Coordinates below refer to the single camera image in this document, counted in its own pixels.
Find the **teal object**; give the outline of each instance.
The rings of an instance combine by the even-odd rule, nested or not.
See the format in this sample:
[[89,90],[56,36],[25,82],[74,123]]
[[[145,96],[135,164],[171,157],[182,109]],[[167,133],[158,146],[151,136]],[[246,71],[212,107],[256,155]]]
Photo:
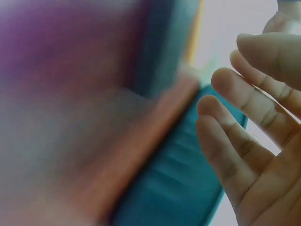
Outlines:
[[246,125],[247,118],[238,109],[212,87],[204,88],[120,201],[114,226],[208,225],[223,191],[195,132],[196,104],[204,95],[218,97]]
[[131,90],[159,97],[175,78],[199,0],[152,0]]

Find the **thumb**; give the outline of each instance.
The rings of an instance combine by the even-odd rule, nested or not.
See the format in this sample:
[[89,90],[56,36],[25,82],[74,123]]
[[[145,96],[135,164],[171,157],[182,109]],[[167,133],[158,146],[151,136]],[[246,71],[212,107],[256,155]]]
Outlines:
[[240,34],[237,46],[250,65],[301,90],[301,36],[284,33]]

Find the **hand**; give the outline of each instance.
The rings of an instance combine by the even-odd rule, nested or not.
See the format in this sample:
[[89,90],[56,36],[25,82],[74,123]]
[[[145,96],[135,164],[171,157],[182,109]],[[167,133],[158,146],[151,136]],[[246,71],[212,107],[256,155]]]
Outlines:
[[[233,67],[212,86],[254,121],[280,148],[275,156],[256,142],[215,97],[198,103],[197,133],[240,226],[294,226],[301,222],[301,37],[241,35]],[[269,98],[261,92],[268,93]]]
[[267,22],[263,33],[296,33],[301,22],[301,1],[278,1],[277,13]]

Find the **orange edge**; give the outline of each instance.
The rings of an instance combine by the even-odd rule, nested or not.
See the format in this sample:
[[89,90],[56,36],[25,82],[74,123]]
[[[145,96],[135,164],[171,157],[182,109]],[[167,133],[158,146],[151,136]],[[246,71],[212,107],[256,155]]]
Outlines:
[[80,212],[95,221],[108,216],[198,90],[197,79],[180,76],[149,114],[111,147],[109,152],[113,154],[106,162],[100,157],[79,176],[78,184],[72,185],[68,195]]
[[200,42],[204,2],[205,2],[205,0],[200,0],[198,12],[195,16],[195,19],[194,19],[194,22],[192,25],[192,29],[191,29],[191,33],[190,33],[190,37],[189,37],[189,41],[188,41],[188,45],[186,48],[185,60],[191,66],[193,66],[195,53],[198,48],[198,43]]

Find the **finger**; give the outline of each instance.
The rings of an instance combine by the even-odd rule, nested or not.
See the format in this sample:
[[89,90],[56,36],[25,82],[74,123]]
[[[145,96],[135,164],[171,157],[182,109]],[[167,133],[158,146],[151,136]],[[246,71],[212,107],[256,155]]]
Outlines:
[[215,118],[237,153],[254,172],[261,174],[274,159],[275,156],[250,136],[216,97],[206,96],[200,99],[197,110],[199,115]]
[[301,90],[300,36],[284,33],[241,34],[237,38],[237,45],[250,65]]
[[298,132],[299,124],[278,103],[259,92],[234,71],[222,68],[212,77],[212,86],[254,121],[280,149]]
[[204,156],[213,167],[236,209],[257,176],[235,151],[226,133],[210,116],[200,116],[196,123]]
[[301,92],[289,87],[284,82],[277,81],[265,73],[252,67],[240,54],[234,50],[230,55],[232,66],[251,84],[261,88],[274,97],[283,107],[301,118]]

